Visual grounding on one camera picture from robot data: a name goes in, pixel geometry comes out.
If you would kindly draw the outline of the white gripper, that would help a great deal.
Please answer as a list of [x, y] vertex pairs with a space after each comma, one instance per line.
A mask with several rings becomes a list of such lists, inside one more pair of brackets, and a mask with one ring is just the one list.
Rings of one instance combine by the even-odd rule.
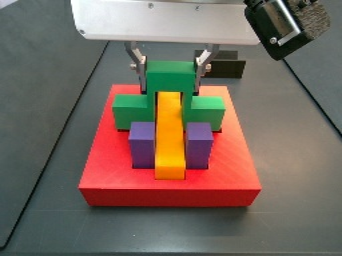
[[219, 45], [256, 45], [259, 39], [244, 18], [244, 5], [228, 1], [70, 0], [74, 27], [88, 40], [128, 41], [129, 67], [145, 93], [146, 56], [134, 41], [208, 43], [193, 60], [195, 86], [219, 53]]

